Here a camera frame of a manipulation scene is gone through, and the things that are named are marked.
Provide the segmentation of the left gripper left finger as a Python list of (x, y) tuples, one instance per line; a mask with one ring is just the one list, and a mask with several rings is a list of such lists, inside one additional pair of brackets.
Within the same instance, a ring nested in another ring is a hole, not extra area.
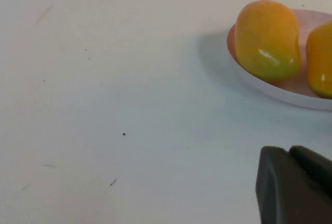
[(261, 223), (331, 223), (331, 192), (282, 148), (261, 149), (256, 196)]

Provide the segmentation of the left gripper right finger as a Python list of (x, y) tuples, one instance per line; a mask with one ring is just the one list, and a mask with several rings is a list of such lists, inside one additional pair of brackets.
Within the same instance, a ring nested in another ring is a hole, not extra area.
[(289, 154), (313, 181), (331, 192), (331, 160), (304, 146), (292, 146)]

